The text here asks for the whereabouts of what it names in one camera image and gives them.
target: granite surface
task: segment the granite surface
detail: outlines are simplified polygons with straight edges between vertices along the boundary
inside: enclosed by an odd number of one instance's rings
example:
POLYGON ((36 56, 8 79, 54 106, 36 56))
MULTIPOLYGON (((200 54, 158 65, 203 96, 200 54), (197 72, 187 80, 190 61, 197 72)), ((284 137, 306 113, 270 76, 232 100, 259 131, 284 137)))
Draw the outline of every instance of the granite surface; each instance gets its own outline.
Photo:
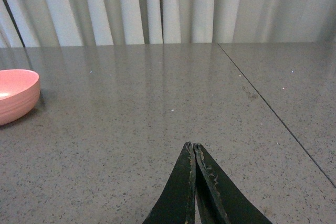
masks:
POLYGON ((221 46, 336 185, 336 43, 221 46))
POLYGON ((336 189, 217 44, 2 49, 8 68, 41 96, 0 126, 0 223, 142 223, 187 141, 273 223, 334 223, 336 189))

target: curtain fold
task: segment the curtain fold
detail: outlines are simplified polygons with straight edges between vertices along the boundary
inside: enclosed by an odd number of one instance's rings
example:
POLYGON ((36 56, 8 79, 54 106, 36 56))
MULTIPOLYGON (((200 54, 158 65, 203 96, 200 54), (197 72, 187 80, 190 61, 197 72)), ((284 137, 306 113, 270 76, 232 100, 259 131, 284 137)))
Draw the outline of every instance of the curtain fold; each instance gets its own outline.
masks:
POLYGON ((1 0, 0 47, 14 23, 26 47, 336 41, 336 0, 1 0))

